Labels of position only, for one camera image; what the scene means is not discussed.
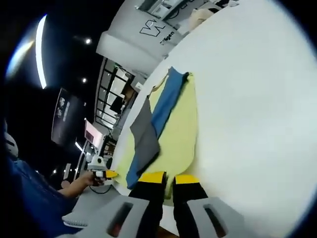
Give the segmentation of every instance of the yellow cloth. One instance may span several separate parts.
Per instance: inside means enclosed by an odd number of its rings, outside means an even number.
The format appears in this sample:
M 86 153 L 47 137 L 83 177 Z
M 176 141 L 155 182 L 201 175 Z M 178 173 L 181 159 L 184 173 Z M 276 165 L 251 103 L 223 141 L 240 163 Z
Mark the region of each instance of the yellow cloth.
M 168 176 L 165 197 L 170 198 L 170 186 L 176 175 L 184 172 L 192 163 L 195 154 L 197 135 L 197 107 L 194 77 L 188 76 L 188 82 L 174 107 L 160 138 L 160 154 L 158 158 L 146 169 L 146 173 L 166 171 Z M 164 89 L 163 84 L 150 95 L 151 111 L 153 112 L 159 97 Z M 126 175 L 134 156 L 134 137 L 129 131 L 127 144 L 122 160 L 116 172 L 119 176 L 114 179 L 127 187 Z

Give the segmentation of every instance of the cable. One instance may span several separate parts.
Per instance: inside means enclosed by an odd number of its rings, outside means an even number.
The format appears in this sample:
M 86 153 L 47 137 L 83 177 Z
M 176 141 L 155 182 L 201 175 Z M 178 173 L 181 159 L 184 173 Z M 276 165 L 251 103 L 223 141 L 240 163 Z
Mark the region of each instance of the cable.
M 93 189 L 91 188 L 91 186 L 89 186 L 89 188 L 91 189 L 92 192 L 94 192 L 94 193 L 96 193 L 96 194 L 105 194 L 105 193 L 109 192 L 109 190 L 110 190 L 110 188 L 111 188 L 111 185 L 109 185 L 108 190 L 106 190 L 105 192 L 97 192 L 97 191 L 93 190 Z

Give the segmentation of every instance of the blue cloth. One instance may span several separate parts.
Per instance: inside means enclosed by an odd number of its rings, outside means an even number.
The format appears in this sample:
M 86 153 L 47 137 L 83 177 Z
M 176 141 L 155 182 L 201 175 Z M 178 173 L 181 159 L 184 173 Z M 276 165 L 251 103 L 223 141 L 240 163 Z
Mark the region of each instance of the blue cloth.
M 159 139 L 160 135 L 162 134 L 169 115 L 177 103 L 184 85 L 183 76 L 183 74 L 177 72 L 173 67 L 171 67 L 168 72 L 168 78 L 166 80 L 164 89 L 152 113 L 151 123 L 156 131 L 157 139 Z M 138 158 L 135 154 L 130 165 L 129 172 L 126 176 L 128 189 L 132 189 L 141 176 L 137 174 L 137 164 Z
M 13 179 L 15 190 L 27 213 L 31 216 L 46 238 L 62 234 L 74 234 L 79 229 L 65 226 L 61 217 L 71 212 L 76 203 L 57 192 L 34 171 L 26 162 L 12 161 L 9 157 L 9 174 Z

